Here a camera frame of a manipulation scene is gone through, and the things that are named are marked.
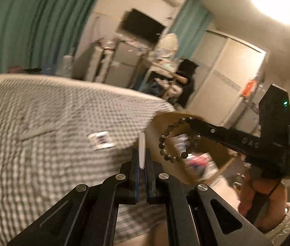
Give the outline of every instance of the white door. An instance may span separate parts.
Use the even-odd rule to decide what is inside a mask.
[[[240,102],[240,94],[256,75],[265,54],[228,38],[220,56],[187,110],[221,125]]]
[[[199,87],[201,87],[204,83],[217,58],[219,57],[226,41],[227,37],[220,34],[212,32],[206,32],[204,34],[199,46],[191,58],[194,63],[198,64],[198,67],[193,75],[195,83],[195,91],[193,94],[195,94]]]

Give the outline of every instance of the television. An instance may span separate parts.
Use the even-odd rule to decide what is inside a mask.
[[[150,43],[156,44],[165,26],[146,14],[132,9],[126,19],[122,21],[120,28]]]

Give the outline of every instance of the metal pivot bolt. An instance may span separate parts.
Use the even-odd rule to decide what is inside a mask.
[[[85,184],[79,184],[78,186],[76,186],[75,188],[78,192],[84,192],[87,189],[87,185]]]
[[[161,178],[161,179],[168,179],[169,178],[169,175],[167,173],[161,173],[161,174],[159,174],[159,178]]]
[[[199,185],[197,186],[197,188],[198,188],[198,190],[200,190],[200,191],[206,191],[206,190],[208,190],[208,186],[205,185],[204,183],[199,184]]]
[[[126,175],[124,175],[124,174],[117,174],[117,175],[115,176],[115,178],[116,178],[117,180],[124,180],[124,179],[126,178]]]

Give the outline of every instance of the bed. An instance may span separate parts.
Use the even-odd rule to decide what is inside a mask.
[[[131,159],[133,144],[166,101],[133,90],[49,76],[0,75],[0,245],[80,183],[101,184]],[[94,150],[89,134],[116,146]],[[140,198],[144,197],[143,188]],[[164,207],[120,206],[114,243],[147,232]]]

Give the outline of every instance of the teal curtain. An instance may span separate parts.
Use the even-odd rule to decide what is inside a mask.
[[[0,0],[0,73],[52,68],[74,48],[96,0]]]
[[[212,19],[200,0],[186,0],[169,31],[178,37],[175,57],[191,58]]]

